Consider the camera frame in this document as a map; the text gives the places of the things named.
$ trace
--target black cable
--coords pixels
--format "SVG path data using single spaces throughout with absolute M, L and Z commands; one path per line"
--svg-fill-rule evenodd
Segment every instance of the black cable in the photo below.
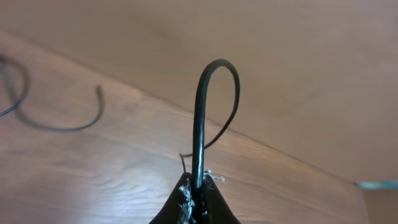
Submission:
M 27 71 L 25 69 L 25 67 L 17 66 L 18 65 L 17 61 L 0 55 L 0 70 L 6 69 L 6 64 L 11 64 L 11 65 L 15 66 L 17 69 L 19 69 L 19 71 L 22 75 L 23 88 L 22 88 L 22 93 L 21 93 L 21 96 L 19 97 L 19 99 L 17 99 L 15 101 L 15 103 L 10 108 L 6 109 L 5 111 L 0 112 L 0 117 L 6 115 L 6 114 L 10 113 L 11 111 L 13 111 L 14 109 L 16 109 L 22 103 L 22 101 L 25 100 L 27 93 L 29 91 L 29 87 L 30 87 L 29 71 Z
M 235 100 L 231 115 L 227 122 L 224 124 L 221 131 L 211 140 L 206 146 L 204 146 L 205 140 L 205 112 L 206 112 L 206 94 L 207 88 L 210 81 L 211 74 L 218 67 L 226 67 L 232 74 L 235 84 Z M 192 156 L 192 194 L 194 197 L 199 197 L 199 193 L 203 182 L 203 161 L 205 148 L 210 147 L 214 144 L 220 136 L 225 132 L 229 124 L 232 122 L 236 111 L 238 110 L 240 96 L 240 83 L 239 75 L 233 64 L 225 59 L 218 59 L 206 66 L 201 74 L 197 94 L 195 98 L 195 115 L 193 117 L 193 152 L 192 154 L 180 155 L 182 161 L 184 157 Z
M 25 80 L 25 82 L 24 82 L 25 88 L 24 88 L 23 93 L 25 93 L 25 94 L 22 95 L 22 96 L 24 96 L 24 98 L 25 98 L 26 94 L 28 92 L 28 89 L 29 89 L 29 85 L 30 85 L 30 81 L 29 81 L 30 80 L 30 78 L 29 78 L 30 74 L 29 74 L 28 69 L 26 69 L 25 66 L 23 66 L 21 63 L 13 60 L 11 58 L 6 58 L 6 57 L 3 57 L 3 58 L 5 58 L 4 62 L 5 62 L 6 65 L 8 64 L 8 65 L 11 65 L 13 67 L 16 67 L 21 72 L 21 74 L 24 76 L 24 78 L 25 78 L 24 79 Z M 6 90 L 7 90 L 7 93 L 9 95 L 9 97 L 10 97 L 10 100 L 11 101 L 17 101 L 16 100 L 17 99 L 17 93 L 16 93 L 15 86 L 14 86 L 14 84 L 12 82 L 12 78 L 9 76 L 9 74 L 8 74 L 6 69 L 3 69 L 3 71 L 4 71 L 3 72 L 4 80 L 5 80 L 5 83 L 6 83 Z M 44 130 L 44 131 L 58 131 L 58 132 L 79 131 L 79 130 L 86 129 L 86 128 L 89 128 L 90 126 L 94 125 L 98 120 L 101 119 L 101 117 L 102 117 L 102 115 L 104 113 L 104 97 L 103 97 L 102 88 L 101 88 L 101 86 L 97 86 L 95 90 L 96 90 L 96 96 L 97 96 L 97 99 L 98 99 L 98 112 L 97 112 L 94 120 L 92 122 L 86 124 L 86 125 L 75 127 L 75 128 L 52 127 L 52 126 L 47 126 L 47 125 L 44 125 L 44 124 L 40 124 L 40 123 L 38 123 L 36 121 L 31 120 L 24 113 L 24 111 L 22 110 L 20 105 L 14 107 L 12 110 L 14 110 L 15 114 L 17 115 L 17 117 L 23 123 L 25 123 L 25 124 L 33 127 L 33 128 L 36 128 L 36 129 L 40 129 L 40 130 Z
M 184 169 L 184 173 L 186 173 L 187 169 L 185 168 L 184 155 L 181 154 L 181 152 L 180 152 L 180 158 L 181 158 L 181 162 L 182 162 L 182 168 Z

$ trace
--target floor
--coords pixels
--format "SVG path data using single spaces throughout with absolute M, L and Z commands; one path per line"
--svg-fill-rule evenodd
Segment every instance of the floor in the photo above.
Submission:
M 397 0 L 2 0 L 0 27 L 190 111 L 201 71 L 228 59 L 242 86 L 232 130 L 382 181 L 398 180 L 397 11 Z M 217 70 L 208 118 L 225 122 L 233 91 Z
M 370 224 L 398 223 L 398 190 L 365 190 L 364 197 Z
M 0 53 L 32 73 L 23 104 L 32 119 L 89 121 L 98 84 L 106 101 L 102 119 L 74 133 L 0 119 L 0 223 L 148 223 L 182 174 L 179 152 L 191 151 L 191 112 L 4 30 Z M 0 99 L 5 108 L 3 87 Z M 219 129 L 207 121 L 207 140 Z M 352 183 L 232 131 L 206 152 L 205 168 L 225 177 L 218 188 L 241 223 L 368 222 Z

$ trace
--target beige wall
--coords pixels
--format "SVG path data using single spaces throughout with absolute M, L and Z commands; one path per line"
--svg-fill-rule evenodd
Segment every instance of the beige wall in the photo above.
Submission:
M 227 58 L 242 84 L 234 130 L 384 180 L 398 179 L 397 12 L 395 0 L 0 0 L 0 26 L 189 110 L 205 65 Z M 220 70 L 208 117 L 223 123 L 232 98 Z

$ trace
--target torn edge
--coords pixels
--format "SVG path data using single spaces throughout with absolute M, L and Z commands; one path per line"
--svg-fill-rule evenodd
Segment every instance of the torn edge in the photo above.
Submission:
M 193 223 L 196 223 L 196 220 L 192 218 L 192 211 L 195 206 L 195 202 L 193 202 L 192 200 L 191 183 L 189 178 L 187 178 L 187 183 L 181 185 L 178 189 L 181 191 L 185 199 L 185 203 L 179 205 L 181 209 L 181 214 L 178 224 L 189 224 L 189 221 L 191 219 Z
M 213 180 L 218 180 L 218 181 L 221 181 L 221 182 L 225 182 L 225 178 L 224 178 L 224 177 L 218 177 L 218 176 L 212 175 L 211 173 L 212 173 L 211 170 L 206 170 L 206 171 L 204 171 L 204 176 L 205 176 L 205 175 L 208 175 L 208 176 L 210 176 Z

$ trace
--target table surface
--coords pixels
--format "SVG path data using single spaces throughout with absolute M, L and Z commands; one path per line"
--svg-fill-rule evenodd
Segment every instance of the table surface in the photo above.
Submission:
M 106 102 L 97 124 L 74 133 L 0 118 L 0 223 L 148 223 L 182 174 L 179 152 L 192 150 L 192 113 L 9 31 L 0 53 L 30 70 L 22 107 L 36 121 L 90 121 L 99 84 Z M 219 129 L 206 121 L 206 141 Z M 354 184 L 232 131 L 206 151 L 205 168 L 225 177 L 218 188 L 241 223 L 368 222 Z

